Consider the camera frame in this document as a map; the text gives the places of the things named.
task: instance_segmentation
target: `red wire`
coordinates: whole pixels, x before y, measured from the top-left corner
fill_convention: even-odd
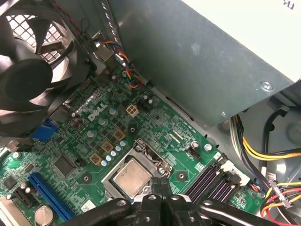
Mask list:
[[[287,193],[292,193],[292,192],[299,192],[299,191],[301,191],[301,188],[295,188],[295,189],[286,190],[286,191],[282,192],[282,194],[287,194]],[[278,195],[274,195],[274,196],[270,197],[268,202],[271,202],[271,201],[275,200],[277,197],[278,197]],[[281,226],[300,226],[300,225],[285,224],[285,223],[281,223],[279,221],[274,220],[272,218],[271,214],[269,213],[269,209],[266,210],[266,214],[272,222],[274,222],[278,225],[281,225]]]
[[[290,225],[290,224],[286,224],[286,223],[281,223],[281,222],[276,221],[276,220],[274,220],[274,219],[272,218],[271,214],[269,213],[269,210],[266,210],[266,213],[267,213],[268,218],[269,218],[272,222],[274,222],[274,223],[276,223],[276,224],[278,224],[278,225],[281,225],[281,226],[300,226],[300,225]]]
[[[294,189],[286,190],[286,191],[282,192],[282,194],[287,194],[287,193],[292,193],[292,192],[299,192],[299,191],[301,191],[301,188],[294,188]],[[273,201],[277,197],[278,197],[278,195],[274,195],[274,196],[270,197],[268,202]]]

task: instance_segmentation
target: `fan blade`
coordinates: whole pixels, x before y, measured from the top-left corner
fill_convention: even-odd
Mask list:
[[[0,55],[14,58],[16,55],[16,40],[5,16],[0,16],[0,43]]]
[[[38,54],[42,48],[47,32],[50,28],[51,20],[34,17],[28,20],[27,23],[32,29],[34,36],[36,37],[36,54]]]
[[[60,80],[60,81],[52,82],[48,88],[56,88],[56,87],[59,87],[59,86],[67,85],[67,83],[69,82],[69,80],[71,78],[72,77],[68,77],[68,78]]]
[[[22,102],[0,98],[0,109],[12,112],[33,112],[42,109],[44,106],[35,105],[32,102]]]
[[[50,63],[52,70],[55,69],[74,49],[74,41],[71,41],[66,50],[53,62]]]

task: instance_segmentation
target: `screw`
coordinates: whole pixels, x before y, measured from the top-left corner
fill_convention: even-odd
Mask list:
[[[179,196],[178,195],[173,195],[173,196],[171,196],[171,199],[174,200],[174,201],[176,201],[176,200],[179,199]]]
[[[271,92],[273,90],[273,86],[267,81],[260,83],[260,87],[266,92]]]
[[[165,173],[165,170],[162,168],[162,167],[160,167],[159,169],[158,169],[158,172],[159,172],[159,174],[164,174]]]
[[[192,141],[191,147],[193,147],[194,149],[198,148],[199,147],[198,141]]]
[[[150,196],[149,196],[149,200],[155,200],[155,199],[157,199],[156,196],[154,196],[154,195],[150,195]]]
[[[206,144],[206,145],[204,146],[204,148],[205,148],[205,150],[208,151],[208,152],[212,150],[211,144]]]
[[[125,206],[126,203],[127,203],[126,201],[120,200],[120,201],[117,202],[117,205],[118,205],[118,206]]]
[[[203,201],[203,204],[206,206],[211,206],[213,203],[210,200]]]

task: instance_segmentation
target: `metal case panel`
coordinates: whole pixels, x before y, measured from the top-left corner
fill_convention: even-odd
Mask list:
[[[193,7],[194,1],[185,1]],[[211,1],[195,2],[201,5]],[[287,70],[283,70],[281,61],[277,67],[266,56],[259,57],[250,50],[258,49],[252,48],[253,42],[244,46],[224,31],[227,27],[222,30],[201,15],[199,8],[194,10],[181,0],[110,0],[108,3],[112,24],[114,20],[136,70],[205,129],[299,79],[296,70],[285,76],[283,73]],[[230,11],[229,16],[237,11]],[[239,29],[244,33],[250,27],[242,24],[235,31]],[[255,33],[250,39],[261,35]],[[269,49],[275,50],[275,56],[282,54],[276,47],[269,46]]]

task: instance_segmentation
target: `pcie slot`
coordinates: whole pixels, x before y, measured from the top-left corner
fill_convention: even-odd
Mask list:
[[[32,173],[28,177],[28,180],[64,221],[70,220],[75,216],[71,209],[47,184],[40,173]]]

